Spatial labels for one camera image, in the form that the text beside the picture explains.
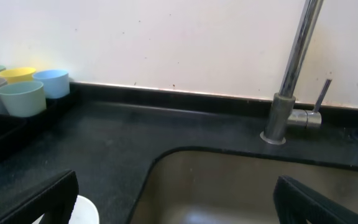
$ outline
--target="yellow cup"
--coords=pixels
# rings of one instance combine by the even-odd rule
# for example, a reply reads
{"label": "yellow cup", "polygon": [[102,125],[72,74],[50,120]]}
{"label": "yellow cup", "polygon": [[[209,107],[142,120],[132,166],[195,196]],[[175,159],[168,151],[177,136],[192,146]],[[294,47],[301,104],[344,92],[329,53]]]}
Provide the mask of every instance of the yellow cup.
{"label": "yellow cup", "polygon": [[32,74],[35,73],[35,68],[13,68],[0,72],[0,77],[5,78],[8,84],[32,81]]}

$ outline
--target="stainless steel sink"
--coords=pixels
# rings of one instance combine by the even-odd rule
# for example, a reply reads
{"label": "stainless steel sink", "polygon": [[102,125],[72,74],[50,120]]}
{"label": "stainless steel sink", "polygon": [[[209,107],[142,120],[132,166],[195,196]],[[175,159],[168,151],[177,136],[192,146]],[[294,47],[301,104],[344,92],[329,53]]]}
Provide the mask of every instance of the stainless steel sink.
{"label": "stainless steel sink", "polygon": [[182,151],[152,169],[131,223],[278,223],[273,190],[282,174],[358,213],[358,172]]}

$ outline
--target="white plate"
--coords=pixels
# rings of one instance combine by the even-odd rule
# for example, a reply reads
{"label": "white plate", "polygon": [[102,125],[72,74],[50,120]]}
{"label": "white plate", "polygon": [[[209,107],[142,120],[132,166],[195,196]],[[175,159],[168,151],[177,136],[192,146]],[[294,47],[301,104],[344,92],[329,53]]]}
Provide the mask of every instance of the white plate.
{"label": "white plate", "polygon": [[[32,224],[39,224],[41,218],[42,216]],[[78,195],[68,224],[99,224],[98,209],[89,199]]]}

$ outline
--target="black tray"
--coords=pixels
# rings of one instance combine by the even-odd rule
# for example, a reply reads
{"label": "black tray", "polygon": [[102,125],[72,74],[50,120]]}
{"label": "black tray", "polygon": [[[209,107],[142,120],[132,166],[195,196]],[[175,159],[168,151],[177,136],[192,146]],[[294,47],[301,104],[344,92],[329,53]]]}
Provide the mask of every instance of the black tray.
{"label": "black tray", "polygon": [[70,85],[69,95],[56,100],[47,99],[47,109],[35,116],[18,118],[0,114],[0,162],[56,123],[78,99],[78,90]]}

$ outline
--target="blue cup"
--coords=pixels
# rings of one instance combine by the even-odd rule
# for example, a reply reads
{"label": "blue cup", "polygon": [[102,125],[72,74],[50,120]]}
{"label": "blue cup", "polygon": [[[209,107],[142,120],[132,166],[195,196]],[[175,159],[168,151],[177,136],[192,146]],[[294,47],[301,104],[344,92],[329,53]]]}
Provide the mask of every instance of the blue cup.
{"label": "blue cup", "polygon": [[44,84],[45,97],[48,99],[58,99],[70,93],[70,81],[65,70],[37,72],[32,78]]}

